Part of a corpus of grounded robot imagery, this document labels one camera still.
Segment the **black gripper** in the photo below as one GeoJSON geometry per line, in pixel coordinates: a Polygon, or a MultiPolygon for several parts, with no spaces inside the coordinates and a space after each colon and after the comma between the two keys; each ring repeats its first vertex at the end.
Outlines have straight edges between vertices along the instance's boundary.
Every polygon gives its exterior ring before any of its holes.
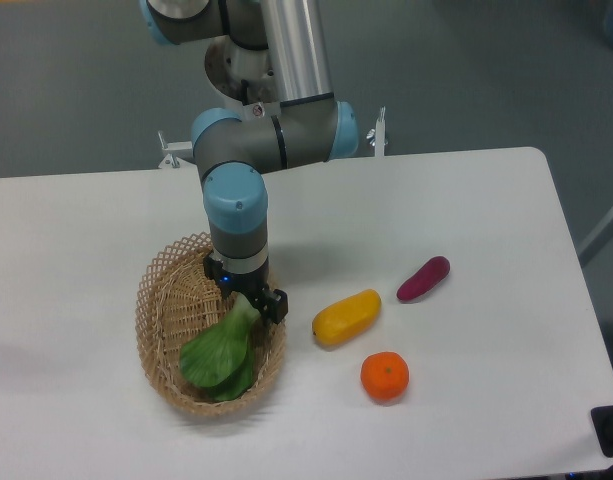
{"type": "Polygon", "coordinates": [[[268,284],[269,261],[245,273],[235,273],[224,268],[224,263],[210,252],[203,259],[204,274],[219,289],[223,298],[233,292],[243,294],[254,302],[264,324],[280,324],[288,314],[288,297],[280,289],[270,289],[268,284]]]}

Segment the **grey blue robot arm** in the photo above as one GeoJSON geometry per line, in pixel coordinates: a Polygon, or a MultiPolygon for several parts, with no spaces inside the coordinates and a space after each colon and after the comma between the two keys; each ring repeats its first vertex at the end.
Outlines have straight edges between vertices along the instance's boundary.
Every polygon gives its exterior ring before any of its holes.
{"type": "Polygon", "coordinates": [[[223,296],[244,295],[266,322],[288,311],[268,284],[265,174],[356,152],[355,113],[335,98],[315,1],[144,1],[151,35],[209,40],[204,68],[224,74],[237,109],[213,108],[191,127],[212,248],[204,271],[223,296]]]}

